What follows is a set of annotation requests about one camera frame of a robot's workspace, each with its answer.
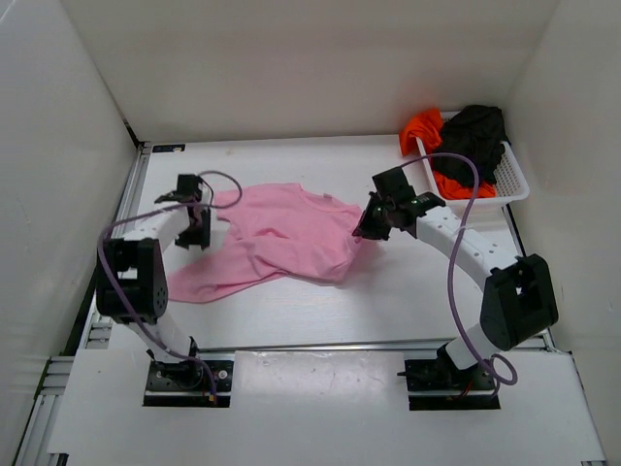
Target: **white tabletop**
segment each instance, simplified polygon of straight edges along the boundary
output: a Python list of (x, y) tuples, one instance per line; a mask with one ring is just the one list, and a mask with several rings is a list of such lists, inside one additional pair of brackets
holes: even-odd
[[(220, 170), (243, 186), (298, 182), (345, 203), (367, 204), (372, 176), (404, 159), (397, 136), (362, 136), (188, 144), (183, 152), (150, 156), (139, 212), (173, 189), (179, 173)], [(416, 192), (429, 189), (423, 167), (406, 168)], [(209, 179), (218, 188), (230, 184)], [(471, 226), (516, 252), (500, 209), (474, 217)], [(165, 267), (175, 270), (222, 244), (228, 223), (212, 215), (212, 247), (205, 252), (170, 246)], [(446, 298), (447, 259), (397, 230), (388, 242), (369, 243), (342, 283), (319, 284), (283, 278), (259, 284), (205, 305), (170, 302), (168, 311), (201, 348), (451, 339), (457, 335)], [(476, 323), (482, 293), (461, 271), (455, 275), (457, 303), (466, 326)], [(141, 345), (114, 327), (111, 348)]]
[(49, 452), (82, 465), (579, 465), (604, 455), (568, 354), (518, 351), (494, 411), (410, 412), (395, 351), (238, 352), (229, 409), (145, 408), (143, 350), (78, 352)]

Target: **pink cloth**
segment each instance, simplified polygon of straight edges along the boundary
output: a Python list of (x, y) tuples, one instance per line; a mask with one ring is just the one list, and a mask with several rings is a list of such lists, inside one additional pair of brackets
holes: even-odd
[[(218, 192), (215, 204), (237, 195)], [(351, 232), (361, 215), (358, 206), (309, 193), (298, 183), (245, 188), (239, 204), (217, 211), (231, 224), (222, 249), (171, 274), (169, 296), (207, 303), (288, 274), (337, 282), (360, 247)]]

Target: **white wall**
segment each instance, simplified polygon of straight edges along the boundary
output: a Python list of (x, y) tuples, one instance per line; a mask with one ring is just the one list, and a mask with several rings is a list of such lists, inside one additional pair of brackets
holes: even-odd
[(514, 210), (550, 263), (606, 454), (621, 464), (621, 2), (563, 0), (507, 106), (531, 187)]
[(63, 0), (142, 140), (395, 133), (502, 104), (558, 0)]
[(135, 150), (57, 0), (0, 3), (0, 464), (64, 347)]

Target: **black cloth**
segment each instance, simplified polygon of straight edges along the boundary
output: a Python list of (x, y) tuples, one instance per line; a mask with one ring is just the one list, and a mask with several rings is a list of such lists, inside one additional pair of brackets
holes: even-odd
[[(469, 105), (444, 124), (440, 136), (442, 144), (434, 152), (467, 156), (476, 166), (481, 182), (496, 184), (494, 170), (505, 153), (501, 142), (508, 141), (501, 109)], [(474, 186), (473, 171), (466, 162), (448, 157), (434, 158), (432, 167), (462, 186)]]

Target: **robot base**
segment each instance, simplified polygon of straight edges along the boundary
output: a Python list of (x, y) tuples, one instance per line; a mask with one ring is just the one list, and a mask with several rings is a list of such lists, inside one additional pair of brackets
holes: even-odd
[(200, 368), (187, 363), (151, 361), (143, 406), (228, 408), (231, 404), (233, 361), (206, 360), (217, 389), (217, 404), (209, 394), (210, 381)]
[(468, 377), (449, 384), (434, 378), (437, 359), (409, 359), (401, 375), (408, 383), (410, 411), (499, 410), (498, 396), (492, 397), (494, 381), (476, 366)]

